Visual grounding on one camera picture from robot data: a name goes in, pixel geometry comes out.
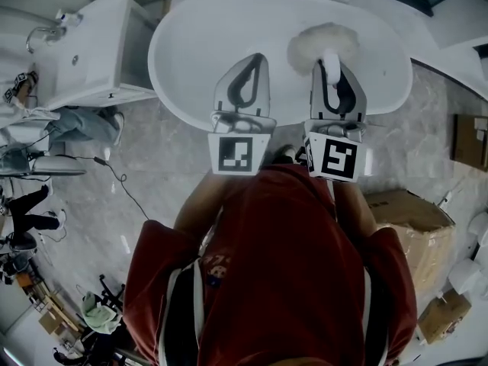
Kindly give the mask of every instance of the marble floor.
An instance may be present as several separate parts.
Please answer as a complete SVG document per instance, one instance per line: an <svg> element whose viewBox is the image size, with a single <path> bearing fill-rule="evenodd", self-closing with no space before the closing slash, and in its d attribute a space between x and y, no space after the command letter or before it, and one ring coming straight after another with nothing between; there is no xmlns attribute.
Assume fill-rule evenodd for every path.
<svg viewBox="0 0 488 366"><path fill-rule="evenodd" d="M486 206L488 176L449 159L452 115L488 115L488 104L427 69L414 66L413 71L413 89L404 106L368 119L364 140L374 149L373 175L361 178L360 185L364 192L408 188L435 203L451 191L446 211L457 224L450 257L454 262L472 249L474 240L467 236L467 224ZM171 226L185 198L210 168L207 134L177 119L158 100L120 109L126 125L110 163L118 175L127 175L125 185L147 215ZM301 125L279 127L271 148L299 145L301 135ZM76 156L103 156L97 143L67 149ZM101 292L100 274L109 284L125 282L144 221L108 167L80 161L85 162L87 174L54 178L54 196L36 208L67 212L66 238L61 242L46 239L35 259L48 283L74 304L81 303L86 290ZM24 192L38 187L33 181L21 185ZM53 238L63 234L50 233Z"/></svg>

